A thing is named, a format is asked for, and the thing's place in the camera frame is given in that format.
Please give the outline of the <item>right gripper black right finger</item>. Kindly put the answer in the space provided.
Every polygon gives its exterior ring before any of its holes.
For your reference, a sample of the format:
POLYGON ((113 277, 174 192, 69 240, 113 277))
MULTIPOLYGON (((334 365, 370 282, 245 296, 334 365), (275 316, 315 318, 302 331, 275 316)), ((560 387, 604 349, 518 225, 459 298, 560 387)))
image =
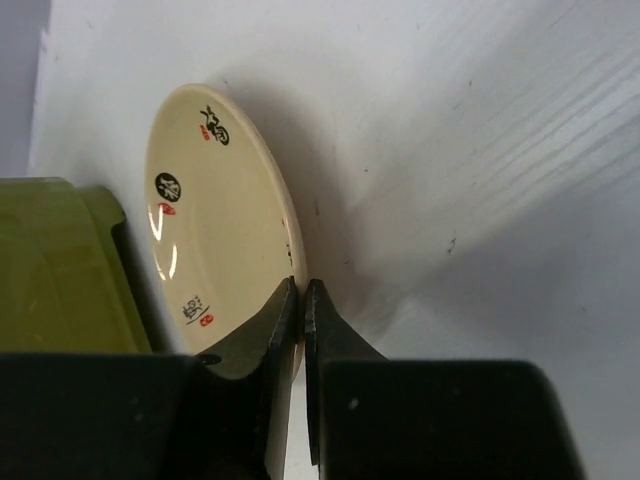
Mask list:
POLYGON ((521 360, 380 354, 314 279, 305 299, 310 457, 323 479, 581 479, 554 388, 521 360))

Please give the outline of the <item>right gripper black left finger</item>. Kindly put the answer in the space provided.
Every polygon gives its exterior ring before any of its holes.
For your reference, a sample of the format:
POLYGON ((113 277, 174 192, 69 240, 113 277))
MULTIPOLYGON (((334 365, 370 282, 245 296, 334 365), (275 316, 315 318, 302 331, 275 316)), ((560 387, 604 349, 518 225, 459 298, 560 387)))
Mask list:
POLYGON ((203 353, 5 353, 5 479, 279 479, 297 324, 284 279, 203 353))

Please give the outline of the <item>cream plate with calligraphy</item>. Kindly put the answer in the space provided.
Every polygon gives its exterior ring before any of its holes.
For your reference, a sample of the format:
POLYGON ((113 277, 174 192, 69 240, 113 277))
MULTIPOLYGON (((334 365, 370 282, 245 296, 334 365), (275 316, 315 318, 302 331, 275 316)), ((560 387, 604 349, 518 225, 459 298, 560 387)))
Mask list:
POLYGON ((304 244, 266 142, 204 84, 160 106, 145 160, 152 255, 173 324, 199 354, 258 313, 280 282, 308 281, 304 244))

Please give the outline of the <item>olive green plastic bin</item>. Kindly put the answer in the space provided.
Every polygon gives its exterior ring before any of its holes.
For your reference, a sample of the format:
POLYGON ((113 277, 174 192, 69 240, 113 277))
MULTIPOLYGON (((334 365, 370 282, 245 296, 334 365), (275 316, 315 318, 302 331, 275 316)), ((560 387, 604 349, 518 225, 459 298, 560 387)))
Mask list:
POLYGON ((148 353, 103 186, 57 177, 1 181, 1 349, 148 353))

